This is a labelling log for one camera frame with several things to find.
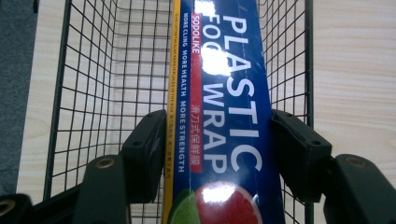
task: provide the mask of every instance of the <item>light wood surface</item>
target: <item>light wood surface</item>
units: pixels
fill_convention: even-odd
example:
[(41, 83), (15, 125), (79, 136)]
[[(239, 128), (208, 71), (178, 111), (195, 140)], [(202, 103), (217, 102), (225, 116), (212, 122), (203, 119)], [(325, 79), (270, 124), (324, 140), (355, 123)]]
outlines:
[[(64, 1), (41, 0), (17, 192), (42, 200)], [(314, 2), (315, 129), (396, 186), (396, 2)], [(324, 223), (322, 204), (316, 223)]]

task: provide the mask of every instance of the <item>box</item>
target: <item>box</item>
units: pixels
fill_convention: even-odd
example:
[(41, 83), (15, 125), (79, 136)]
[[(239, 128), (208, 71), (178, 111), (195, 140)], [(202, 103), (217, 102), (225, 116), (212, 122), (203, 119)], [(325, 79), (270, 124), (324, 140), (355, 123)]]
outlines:
[(254, 0), (176, 0), (163, 223), (284, 223)]

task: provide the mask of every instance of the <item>wire basket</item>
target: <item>wire basket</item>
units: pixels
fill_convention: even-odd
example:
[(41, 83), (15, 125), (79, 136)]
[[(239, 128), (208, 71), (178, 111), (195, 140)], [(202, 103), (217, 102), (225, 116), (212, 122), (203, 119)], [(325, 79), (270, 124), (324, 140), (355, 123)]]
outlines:
[[(117, 154), (135, 125), (166, 108), (173, 4), (167, 0), (66, 0), (44, 199), (80, 183), (87, 163)], [(273, 108), (313, 125), (312, 1), (258, 1)], [(283, 184), (287, 223), (313, 223), (312, 204)], [(160, 223), (154, 203), (133, 223)]]

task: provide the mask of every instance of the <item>shopping cart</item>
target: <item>shopping cart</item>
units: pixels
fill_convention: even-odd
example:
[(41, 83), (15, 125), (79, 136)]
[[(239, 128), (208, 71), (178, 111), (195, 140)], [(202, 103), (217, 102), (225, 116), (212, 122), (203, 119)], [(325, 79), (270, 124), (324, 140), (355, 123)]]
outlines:
[[(258, 1), (273, 108), (313, 125), (312, 1)], [(172, 2), (67, 0), (44, 199), (82, 181), (89, 161), (117, 154), (147, 113), (165, 109)], [(133, 204), (133, 223), (159, 223), (154, 203)], [(287, 223), (313, 223), (313, 205), (283, 184)]]

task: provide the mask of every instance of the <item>yellow edge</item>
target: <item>yellow edge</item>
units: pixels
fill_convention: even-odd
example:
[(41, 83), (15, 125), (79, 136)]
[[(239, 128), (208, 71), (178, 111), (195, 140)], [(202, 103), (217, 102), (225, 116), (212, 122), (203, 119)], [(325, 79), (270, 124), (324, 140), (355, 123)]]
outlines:
[(174, 1), (172, 24), (171, 71), (169, 75), (168, 111), (166, 123), (167, 135), (164, 169), (163, 224), (165, 224), (168, 220), (173, 201), (180, 0)]

